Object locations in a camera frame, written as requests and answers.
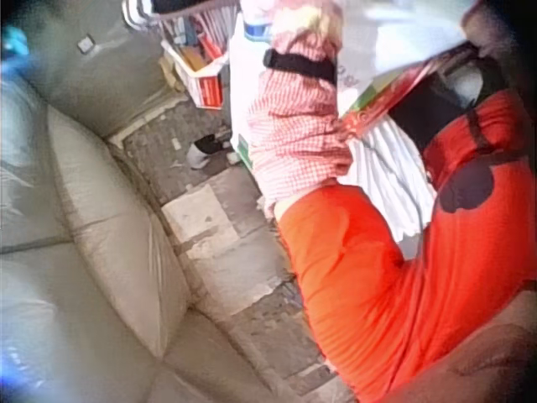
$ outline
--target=red gingham sleeve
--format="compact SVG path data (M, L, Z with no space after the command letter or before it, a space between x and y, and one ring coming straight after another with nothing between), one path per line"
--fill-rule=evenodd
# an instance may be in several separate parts
M280 54L335 60L341 48L341 9L322 0L280 1L272 46ZM352 156L332 84L274 70L265 71L258 84L259 95L248 111L249 156L270 215L275 202L345 175Z

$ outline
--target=cardboard box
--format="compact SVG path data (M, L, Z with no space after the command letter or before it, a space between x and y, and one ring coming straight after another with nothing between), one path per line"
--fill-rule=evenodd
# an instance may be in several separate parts
M161 46L175 63L175 71L186 86L194 104L205 109L222 109L223 95L220 71L229 61L226 52L222 57L214 59L209 65L193 71L188 62L167 40Z

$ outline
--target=orange fabric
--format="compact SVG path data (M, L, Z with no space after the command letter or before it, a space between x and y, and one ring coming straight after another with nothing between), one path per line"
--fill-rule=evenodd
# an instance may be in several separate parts
M489 116L495 115L480 108L487 138L507 133ZM467 132L463 124L449 125L435 141L448 144L461 131ZM449 156L441 167L447 177L477 161L492 172L493 190L475 209L446 212L437 200L414 260L404 261L386 222L356 187L314 191L279 223L315 339L362 403L450 352L536 278L535 189L527 160L490 164L467 149L460 159L436 147L429 156Z

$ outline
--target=person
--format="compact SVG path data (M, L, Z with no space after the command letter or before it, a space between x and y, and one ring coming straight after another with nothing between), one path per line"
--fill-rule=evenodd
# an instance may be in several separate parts
M341 9L279 6L249 154L322 353L362 403L505 401L537 333L535 178L519 99L492 60L471 58L453 69L479 73L467 106L436 74L389 111L438 192L405 261L364 192L336 182L351 164L333 80Z

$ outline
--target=black strap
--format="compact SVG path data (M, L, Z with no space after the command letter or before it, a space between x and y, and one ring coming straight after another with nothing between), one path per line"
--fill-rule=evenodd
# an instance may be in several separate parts
M302 76L319 78L336 86L336 66L326 58L323 61L313 61L303 55L288 53L281 55L274 49L269 49L263 58L263 64L269 69L298 73Z

